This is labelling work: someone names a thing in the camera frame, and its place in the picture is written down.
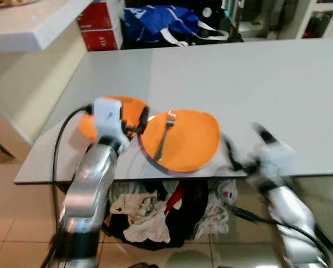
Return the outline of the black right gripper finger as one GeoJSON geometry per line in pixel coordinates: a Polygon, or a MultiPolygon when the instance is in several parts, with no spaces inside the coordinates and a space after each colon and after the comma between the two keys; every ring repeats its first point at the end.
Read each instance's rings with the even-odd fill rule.
{"type": "Polygon", "coordinates": [[[224,133],[222,135],[222,140],[226,147],[225,155],[227,156],[227,159],[231,165],[231,169],[243,169],[243,164],[238,159],[236,159],[236,151],[233,144],[231,143],[231,140],[224,133]]]}
{"type": "Polygon", "coordinates": [[[277,139],[260,123],[253,123],[253,129],[265,145],[276,145],[277,139]]]}

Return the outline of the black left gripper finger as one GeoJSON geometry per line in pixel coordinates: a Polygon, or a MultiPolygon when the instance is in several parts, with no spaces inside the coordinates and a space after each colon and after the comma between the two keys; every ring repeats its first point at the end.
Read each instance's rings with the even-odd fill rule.
{"type": "Polygon", "coordinates": [[[134,127],[134,133],[136,135],[141,135],[146,129],[149,118],[149,107],[146,106],[142,109],[141,114],[139,115],[138,125],[134,127]]]}

